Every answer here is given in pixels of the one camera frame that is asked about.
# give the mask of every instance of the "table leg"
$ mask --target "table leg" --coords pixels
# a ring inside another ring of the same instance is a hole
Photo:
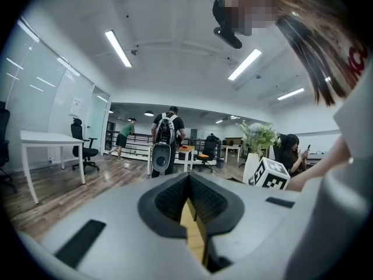
[[[191,151],[191,170],[193,170],[194,150]]]
[[[152,147],[149,147],[149,154],[147,156],[147,175],[150,175],[150,158],[152,155]]]
[[[84,168],[83,168],[83,144],[79,144],[79,170],[80,170],[80,178],[82,180],[82,184],[86,183],[84,178]]]
[[[65,163],[64,163],[64,147],[63,146],[61,146],[60,147],[60,149],[59,149],[59,151],[60,151],[60,157],[61,157],[61,168],[62,169],[65,169]]]
[[[39,200],[36,197],[34,185],[31,180],[31,175],[30,175],[29,161],[27,160],[27,146],[24,144],[22,144],[22,165],[23,165],[24,175],[26,176],[26,179],[27,179],[27,184],[29,185],[31,196],[34,199],[34,202],[38,204]]]
[[[185,153],[185,160],[184,160],[184,172],[188,171],[188,157],[190,152]]]

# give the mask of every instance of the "potted plant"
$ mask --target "potted plant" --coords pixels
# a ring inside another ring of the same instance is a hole
[[[247,125],[243,120],[241,124],[237,124],[244,133],[242,137],[243,147],[248,146],[251,152],[247,156],[244,176],[242,181],[248,183],[250,177],[255,173],[259,165],[259,157],[262,155],[262,149],[268,149],[273,145],[280,146],[281,140],[273,129],[272,124],[263,125],[254,123]]]

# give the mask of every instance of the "hand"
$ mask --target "hand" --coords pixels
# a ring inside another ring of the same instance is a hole
[[[306,150],[304,153],[302,153],[302,160],[305,160],[306,158],[308,158],[308,150]]]

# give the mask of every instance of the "shorts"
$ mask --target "shorts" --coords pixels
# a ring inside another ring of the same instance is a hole
[[[126,143],[127,143],[127,137],[122,134],[118,134],[117,146],[126,147]]]

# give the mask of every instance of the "white table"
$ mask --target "white table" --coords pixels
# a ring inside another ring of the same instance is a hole
[[[27,183],[31,191],[31,195],[36,204],[39,203],[39,200],[36,197],[34,186],[31,180],[29,161],[27,158],[27,148],[28,147],[60,147],[61,152],[61,167],[65,168],[63,151],[64,146],[78,146],[79,147],[79,169],[80,169],[80,178],[82,184],[85,184],[84,172],[83,172],[83,141],[78,140],[62,134],[53,134],[45,132],[31,132],[31,131],[21,131],[21,154],[22,154],[22,165],[24,176],[27,178]]]
[[[230,145],[222,145],[221,148],[225,148],[226,149],[226,163],[227,163],[227,158],[228,158],[228,150],[229,149],[237,149],[238,152],[237,152],[237,163],[240,161],[240,153],[241,153],[241,148],[239,146],[230,146]]]
[[[185,145],[187,148],[179,148],[179,153],[185,154],[185,160],[180,161],[184,163],[184,172],[188,171],[188,164],[189,164],[189,154],[192,153],[190,164],[191,164],[191,170],[193,169],[193,151],[194,146]],[[147,156],[147,175],[150,175],[152,173],[152,150],[153,150],[153,144],[149,144],[149,154]]]

